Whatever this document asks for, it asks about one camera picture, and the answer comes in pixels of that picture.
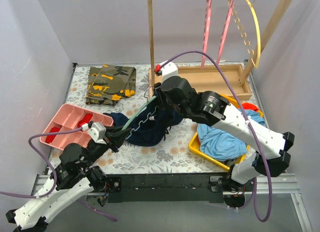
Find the green hanger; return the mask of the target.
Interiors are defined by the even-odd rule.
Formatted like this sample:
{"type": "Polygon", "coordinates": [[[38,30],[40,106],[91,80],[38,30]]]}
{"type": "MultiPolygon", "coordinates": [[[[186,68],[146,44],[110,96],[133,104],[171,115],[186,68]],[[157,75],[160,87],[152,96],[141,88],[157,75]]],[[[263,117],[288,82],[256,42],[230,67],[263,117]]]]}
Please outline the green hanger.
{"type": "MultiPolygon", "coordinates": [[[[149,86],[148,89],[144,92],[144,98],[146,99],[146,102],[128,119],[128,121],[124,124],[122,130],[124,129],[127,129],[130,124],[132,123],[132,121],[137,117],[139,116],[143,111],[146,110],[147,106],[152,103],[155,99],[156,99],[156,96],[151,96],[151,93],[149,92],[149,96],[150,97],[146,97],[146,92],[151,90],[151,92],[153,92],[154,90],[154,86],[149,86]]],[[[133,131],[137,131],[140,127],[141,127],[141,124],[144,123],[147,119],[145,120],[140,120],[138,122],[138,127],[135,129],[135,128],[131,128],[129,134],[127,135],[127,137],[125,138],[126,140],[129,139],[131,136],[132,136],[132,133],[133,131]]]]}

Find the navy blue shorts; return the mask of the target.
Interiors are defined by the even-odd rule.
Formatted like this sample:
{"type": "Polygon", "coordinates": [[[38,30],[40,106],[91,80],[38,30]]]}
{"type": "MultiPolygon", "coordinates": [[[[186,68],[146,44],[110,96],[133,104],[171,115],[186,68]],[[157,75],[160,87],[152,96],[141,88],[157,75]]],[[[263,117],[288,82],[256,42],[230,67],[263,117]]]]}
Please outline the navy blue shorts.
{"type": "MultiPolygon", "coordinates": [[[[114,126],[124,126],[129,119],[120,112],[104,113],[104,115],[113,118],[114,126]]],[[[143,111],[132,121],[129,128],[136,129],[138,127],[138,122],[145,119],[147,120],[140,125],[140,128],[137,131],[133,131],[132,136],[125,140],[123,144],[128,142],[134,146],[155,146],[161,140],[166,139],[166,135],[169,133],[169,130],[173,126],[178,125],[183,120],[183,117],[180,116],[174,109],[161,109],[158,99],[156,98],[147,106],[145,111],[143,111]]]]}

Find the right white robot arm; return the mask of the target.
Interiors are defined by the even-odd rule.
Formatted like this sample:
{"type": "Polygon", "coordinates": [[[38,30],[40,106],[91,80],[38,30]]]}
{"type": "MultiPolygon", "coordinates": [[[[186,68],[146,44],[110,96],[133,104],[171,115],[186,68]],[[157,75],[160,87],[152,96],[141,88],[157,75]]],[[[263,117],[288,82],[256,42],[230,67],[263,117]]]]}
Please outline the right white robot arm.
{"type": "Polygon", "coordinates": [[[213,91],[196,92],[189,82],[172,76],[156,83],[154,93],[164,109],[175,109],[183,118],[223,130],[255,149],[248,159],[232,166],[214,184],[224,191],[237,191],[259,175],[279,176],[290,165],[291,132],[277,133],[245,118],[226,98],[213,91]]]}

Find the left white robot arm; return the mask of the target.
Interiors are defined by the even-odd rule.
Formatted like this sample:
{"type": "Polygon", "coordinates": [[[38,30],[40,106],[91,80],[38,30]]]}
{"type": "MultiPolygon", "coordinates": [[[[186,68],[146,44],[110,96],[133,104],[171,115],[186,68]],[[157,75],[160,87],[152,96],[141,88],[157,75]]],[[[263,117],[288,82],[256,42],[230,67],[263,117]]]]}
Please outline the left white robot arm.
{"type": "Polygon", "coordinates": [[[87,146],[75,142],[66,145],[60,164],[38,192],[19,209],[6,213],[8,222],[16,225],[16,232],[45,231],[62,210],[90,192],[102,193],[99,203],[104,205],[110,192],[120,191],[120,178],[108,178],[93,164],[107,150],[118,152],[130,129],[107,127],[100,122],[84,124],[81,129],[91,137],[87,146]]]}

